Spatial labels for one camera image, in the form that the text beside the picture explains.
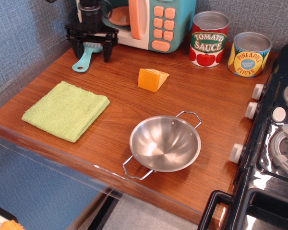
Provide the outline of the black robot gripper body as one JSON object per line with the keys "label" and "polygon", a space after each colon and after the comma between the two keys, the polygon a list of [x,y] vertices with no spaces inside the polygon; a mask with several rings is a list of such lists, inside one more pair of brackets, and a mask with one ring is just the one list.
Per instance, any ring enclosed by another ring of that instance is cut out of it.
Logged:
{"label": "black robot gripper body", "polygon": [[79,22],[65,25],[67,40],[73,46],[79,46],[82,42],[118,44],[118,29],[103,23],[107,16],[102,11],[102,1],[81,0],[77,7],[81,16]]}

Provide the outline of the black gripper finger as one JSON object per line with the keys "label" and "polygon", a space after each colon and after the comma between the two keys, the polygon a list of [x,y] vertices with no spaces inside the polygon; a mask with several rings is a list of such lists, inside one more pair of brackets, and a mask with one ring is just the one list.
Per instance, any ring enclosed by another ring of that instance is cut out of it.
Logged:
{"label": "black gripper finger", "polygon": [[109,62],[112,54],[113,43],[112,41],[105,41],[103,43],[104,61]]}
{"label": "black gripper finger", "polygon": [[70,43],[72,45],[75,56],[80,59],[84,53],[83,42],[77,38],[70,38]]}

